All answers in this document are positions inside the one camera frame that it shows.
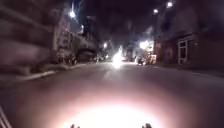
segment night sky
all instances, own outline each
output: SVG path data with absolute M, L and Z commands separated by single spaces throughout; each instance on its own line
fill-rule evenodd
M 94 30 L 100 40 L 137 41 L 152 25 L 153 9 L 166 5 L 168 0 L 73 0 L 79 20 L 94 17 Z M 224 27 L 223 0 L 185 1 L 197 11 L 199 23 L 221 30 Z
M 153 9 L 164 0 L 83 0 L 79 17 L 93 16 L 103 40 L 138 40 L 151 25 Z

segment street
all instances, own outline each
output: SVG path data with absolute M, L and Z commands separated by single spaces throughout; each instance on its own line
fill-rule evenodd
M 157 66 L 125 64 L 114 69 L 103 63 L 2 89 L 0 104 L 13 128 L 69 128 L 81 118 L 77 123 L 81 128 L 83 118 L 96 128 L 93 121 L 99 121 L 95 118 L 101 113 L 84 116 L 96 106 L 116 106 L 113 116 L 130 126 L 136 121 L 153 128 L 223 128 L 223 92 L 223 78 Z M 122 110 L 129 110 L 125 108 L 138 109 L 149 122 L 141 122 L 135 113 L 122 116 Z M 102 127 L 124 127 L 102 116 Z

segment road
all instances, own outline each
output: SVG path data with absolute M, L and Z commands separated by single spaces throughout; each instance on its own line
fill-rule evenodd
M 223 78 L 157 66 L 83 65 L 2 89 L 0 98 L 13 128 L 224 127 Z

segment building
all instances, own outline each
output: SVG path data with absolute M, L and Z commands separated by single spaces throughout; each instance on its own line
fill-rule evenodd
M 78 50 L 82 48 L 95 48 L 89 38 L 82 37 L 84 26 L 78 23 L 76 17 L 71 18 L 68 15 L 70 11 L 70 5 L 65 4 L 55 27 L 53 50 L 57 53 L 58 59 L 75 57 Z
M 160 63 L 188 68 L 223 69 L 223 31 L 212 10 L 192 1 L 176 1 L 156 15 L 155 53 Z

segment dark building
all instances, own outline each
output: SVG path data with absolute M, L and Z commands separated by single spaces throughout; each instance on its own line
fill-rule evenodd
M 200 4 L 176 1 L 173 8 L 156 15 L 155 53 L 159 62 L 188 68 L 224 69 L 220 19 L 217 20 L 209 6 Z

